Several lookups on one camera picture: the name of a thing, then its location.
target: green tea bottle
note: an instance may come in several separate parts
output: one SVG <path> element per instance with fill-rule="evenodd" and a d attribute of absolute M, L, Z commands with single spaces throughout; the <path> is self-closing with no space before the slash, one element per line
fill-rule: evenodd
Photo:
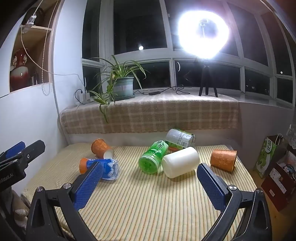
<path fill-rule="evenodd" d="M 156 141 L 139 159 L 139 168 L 146 174 L 156 173 L 168 150 L 164 141 Z"/>

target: red vase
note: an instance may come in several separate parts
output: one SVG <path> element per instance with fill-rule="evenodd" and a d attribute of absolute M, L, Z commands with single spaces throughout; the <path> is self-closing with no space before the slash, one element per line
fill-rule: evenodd
<path fill-rule="evenodd" d="M 29 71 L 25 66 L 27 54 L 24 49 L 19 49 L 13 57 L 14 69 L 10 72 L 10 87 L 13 91 L 25 88 L 29 84 Z"/>

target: white plastic bottle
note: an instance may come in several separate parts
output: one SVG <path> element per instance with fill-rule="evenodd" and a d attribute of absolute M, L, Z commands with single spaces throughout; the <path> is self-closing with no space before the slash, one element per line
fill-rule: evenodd
<path fill-rule="evenodd" d="M 169 178 L 175 178 L 197 168 L 200 163 L 198 152 L 193 147 L 165 155 L 162 159 L 163 171 Z"/>

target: barcode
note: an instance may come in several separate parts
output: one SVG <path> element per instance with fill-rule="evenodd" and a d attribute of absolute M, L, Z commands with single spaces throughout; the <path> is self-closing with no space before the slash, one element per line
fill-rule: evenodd
<path fill-rule="evenodd" d="M 183 146 L 183 147 L 187 147 L 188 143 L 184 142 L 184 141 L 180 141 L 180 146 Z"/>

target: plant pot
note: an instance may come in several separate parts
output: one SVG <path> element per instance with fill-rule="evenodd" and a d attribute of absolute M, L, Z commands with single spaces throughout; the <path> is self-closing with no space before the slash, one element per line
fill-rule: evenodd
<path fill-rule="evenodd" d="M 133 95 L 133 79 L 134 77 L 124 77 L 116 80 L 113 87 L 115 100 L 125 100 L 135 97 Z"/>

